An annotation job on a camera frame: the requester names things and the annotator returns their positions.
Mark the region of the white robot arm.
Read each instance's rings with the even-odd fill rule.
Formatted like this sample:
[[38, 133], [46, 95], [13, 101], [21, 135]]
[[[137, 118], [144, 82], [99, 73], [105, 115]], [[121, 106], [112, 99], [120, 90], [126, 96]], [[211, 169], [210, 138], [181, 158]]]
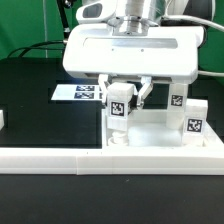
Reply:
[[97, 77], [109, 102], [110, 81], [139, 80], [136, 106], [155, 83], [193, 83], [198, 49], [213, 21], [216, 0], [95, 0], [76, 12], [63, 66], [71, 75]]

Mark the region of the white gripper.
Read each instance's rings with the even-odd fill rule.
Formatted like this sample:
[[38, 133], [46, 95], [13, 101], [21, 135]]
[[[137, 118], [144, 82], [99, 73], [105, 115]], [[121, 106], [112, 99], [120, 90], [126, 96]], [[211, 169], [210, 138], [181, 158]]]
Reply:
[[109, 76], [141, 77], [137, 109], [153, 90], [152, 78], [192, 83], [198, 75], [201, 26], [164, 26], [163, 1], [96, 1], [76, 12], [79, 25], [69, 38], [63, 66], [71, 75], [99, 75], [102, 104], [107, 102]]

